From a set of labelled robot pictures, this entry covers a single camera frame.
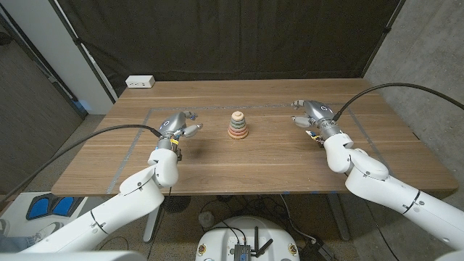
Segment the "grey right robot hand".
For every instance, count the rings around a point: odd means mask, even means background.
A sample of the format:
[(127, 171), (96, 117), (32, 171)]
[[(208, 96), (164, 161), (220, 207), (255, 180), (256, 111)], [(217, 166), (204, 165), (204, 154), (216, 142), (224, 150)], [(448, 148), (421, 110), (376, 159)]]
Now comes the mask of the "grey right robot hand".
[(294, 109), (304, 109), (304, 116), (292, 117), (293, 122), (300, 128), (316, 127), (324, 140), (342, 133), (341, 128), (333, 121), (335, 114), (328, 105), (313, 100), (296, 100), (291, 106)]

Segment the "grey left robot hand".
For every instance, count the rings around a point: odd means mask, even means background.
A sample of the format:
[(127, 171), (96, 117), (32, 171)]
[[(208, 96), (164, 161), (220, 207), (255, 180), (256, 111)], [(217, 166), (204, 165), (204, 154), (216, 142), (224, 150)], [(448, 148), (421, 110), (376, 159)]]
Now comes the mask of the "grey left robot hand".
[(158, 149), (170, 149), (175, 151), (180, 137), (191, 138), (202, 129), (203, 124), (197, 123), (187, 126), (187, 120), (195, 120), (197, 113), (191, 111), (177, 112), (169, 116), (159, 127), (160, 138)]

